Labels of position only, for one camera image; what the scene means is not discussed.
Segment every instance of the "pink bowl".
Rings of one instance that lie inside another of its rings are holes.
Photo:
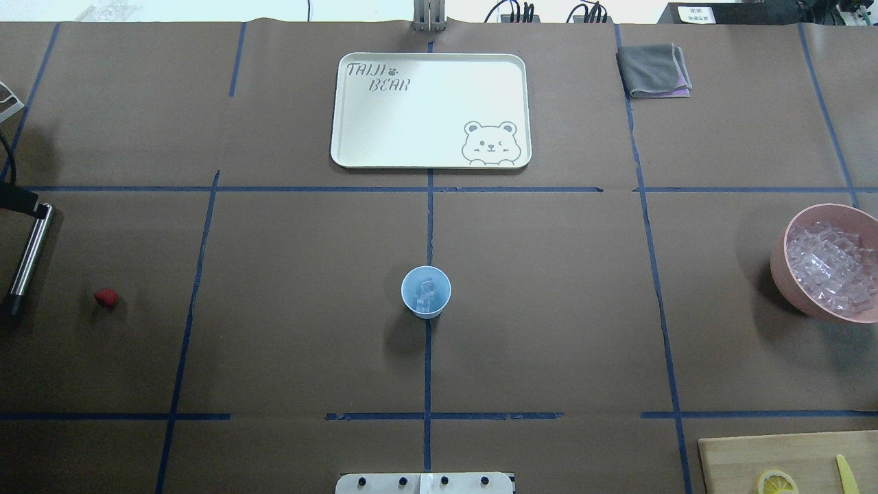
[[[813,225],[814,222],[830,222],[848,233],[859,233],[862,248],[878,249],[878,220],[869,214],[843,204],[817,204],[807,207],[789,222],[774,246],[771,254],[771,274],[774,283],[789,303],[809,316],[839,323],[878,323],[878,305],[851,317],[839,316],[817,303],[795,280],[787,258],[787,235],[794,225],[806,227]]]

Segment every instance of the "bear illustration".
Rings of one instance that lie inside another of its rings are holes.
[[[515,130],[512,122],[503,122],[497,127],[483,126],[476,121],[467,123],[464,126],[466,144],[462,149],[464,158],[473,166],[513,166],[522,155],[522,149],[515,141]]]

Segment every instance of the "wooden cutting board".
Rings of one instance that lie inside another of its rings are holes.
[[[842,494],[836,454],[851,465],[861,494],[878,494],[878,431],[817,432],[698,441],[708,494],[756,492],[771,469],[787,472],[801,494]]]

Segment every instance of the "blue tape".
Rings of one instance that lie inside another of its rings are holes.
[[[221,185],[221,193],[602,193],[599,187],[435,187],[433,171],[428,171],[426,187],[336,186],[336,185]],[[33,192],[64,193],[207,193],[212,187],[203,185],[34,185]]]
[[[208,193],[211,187],[165,185],[36,185],[25,187],[35,193]]]
[[[434,420],[557,420],[564,416],[561,411],[524,412],[440,412],[433,413]]]
[[[670,411],[645,411],[640,418],[668,419],[676,414]],[[878,410],[723,410],[682,411],[681,418],[856,418],[878,417]]]
[[[838,158],[838,165],[841,166],[841,173],[845,177],[848,192],[851,194],[851,203],[854,207],[860,209],[860,202],[857,200],[857,194],[853,191],[851,174],[847,170],[845,155],[842,154],[841,146],[838,145],[838,137],[835,135],[835,127],[832,125],[829,110],[826,109],[823,92],[820,90],[820,83],[817,81],[817,73],[814,71],[814,63],[811,61],[811,51],[808,48],[808,40],[805,37],[805,27],[801,22],[799,23],[799,39],[802,41],[802,51],[805,53],[805,63],[808,65],[808,73],[811,75],[811,82],[814,84],[814,92],[817,94],[817,102],[820,104],[820,111],[823,112],[826,128],[829,129],[829,136],[832,140],[832,147],[835,148],[835,156]]]
[[[616,47],[622,47],[622,30],[619,25],[614,25]],[[637,188],[640,195],[640,207],[643,210],[644,228],[646,230],[646,244],[650,252],[650,266],[652,269],[652,284],[655,287],[656,298],[658,299],[658,316],[661,322],[662,339],[665,344],[665,364],[667,368],[668,385],[671,388],[671,402],[674,412],[674,425],[677,430],[677,448],[680,451],[680,467],[683,470],[683,485],[686,488],[686,494],[692,494],[692,479],[689,474],[689,457],[686,449],[686,438],[683,432],[683,420],[680,417],[680,397],[677,392],[677,378],[673,369],[673,354],[671,352],[671,339],[667,330],[667,318],[665,314],[665,299],[661,293],[661,279],[659,277],[659,262],[656,259],[655,243],[652,240],[652,225],[650,223],[649,205],[646,201],[646,192],[644,192],[644,171],[640,163],[640,151],[637,149],[637,141],[634,137],[634,111],[631,108],[631,98],[628,89],[624,86],[625,93],[625,112],[628,114],[628,131],[631,139],[631,154],[634,156],[634,163],[637,166]]]
[[[424,471],[429,472],[432,468],[430,441],[433,413],[433,322],[429,319],[424,321],[424,331],[427,337],[424,345]]]
[[[602,193],[600,187],[436,187],[438,193]]]
[[[167,420],[167,413],[0,413],[0,420]]]
[[[234,56],[234,69],[232,69],[232,83],[228,87],[228,96],[234,96],[234,88],[238,85],[238,69],[241,68],[241,53],[244,51],[244,33],[247,32],[247,23],[241,23],[241,33],[238,34],[238,53]]]
[[[0,413],[0,420],[168,420],[167,413]],[[181,413],[176,420],[231,420],[230,413]]]
[[[331,185],[260,186],[230,185],[217,189],[222,193],[424,193],[427,187],[352,187]]]
[[[433,171],[427,170],[427,265],[433,265]]]
[[[227,421],[232,419],[231,413],[177,413],[175,420],[208,420]]]
[[[52,30],[52,37],[49,38],[49,44],[46,47],[46,52],[43,54],[43,62],[40,64],[40,70],[37,71],[37,76],[33,79],[31,94],[27,96],[27,104],[25,105],[25,109],[22,110],[21,120],[18,121],[18,128],[15,130],[15,136],[12,138],[12,144],[10,144],[12,154],[15,154],[15,149],[18,147],[18,140],[21,139],[21,133],[25,130],[25,122],[27,122],[27,116],[31,114],[31,109],[33,108],[33,100],[37,97],[37,89],[40,87],[40,83],[43,80],[43,74],[46,72],[46,66],[49,63],[49,57],[52,56],[52,49],[54,48],[55,40],[58,39],[58,32],[60,30],[61,23],[56,22],[55,27]],[[10,166],[11,159],[7,156],[3,171],[0,171],[0,181],[6,179],[6,173],[9,172]]]
[[[205,248],[207,246],[207,236],[211,230],[211,220],[213,217],[213,204],[216,202],[217,184],[220,181],[220,172],[217,171],[213,176],[213,185],[211,186],[211,197],[207,202],[207,215],[205,216],[205,228],[201,233],[201,247],[198,250],[198,263],[195,267],[195,278],[192,281],[192,295],[189,299],[189,310],[186,314],[186,329],[183,333],[183,344],[180,348],[180,360],[176,367],[176,381],[174,382],[174,393],[170,402],[170,413],[168,417],[168,426],[165,429],[164,447],[162,448],[162,461],[159,464],[159,475],[155,482],[155,494],[161,494],[164,489],[165,473],[168,470],[168,457],[170,455],[171,441],[174,439],[174,423],[176,421],[176,409],[180,402],[180,389],[183,387],[183,374],[186,368],[186,353],[189,351],[189,340],[192,333],[192,320],[195,315],[195,301],[198,298],[198,287],[201,284],[201,270],[205,261]]]
[[[328,413],[326,420],[423,420],[421,412],[392,412],[392,413]]]
[[[638,187],[645,193],[847,193],[844,187]]]

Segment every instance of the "label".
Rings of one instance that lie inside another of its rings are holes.
[[[344,69],[347,77],[361,77],[369,82],[369,91],[408,91],[412,79],[403,77],[394,67],[381,62],[353,62]]]
[[[689,24],[716,24],[716,19],[713,17],[713,9],[710,7],[678,6],[677,12],[680,13],[680,20]]]

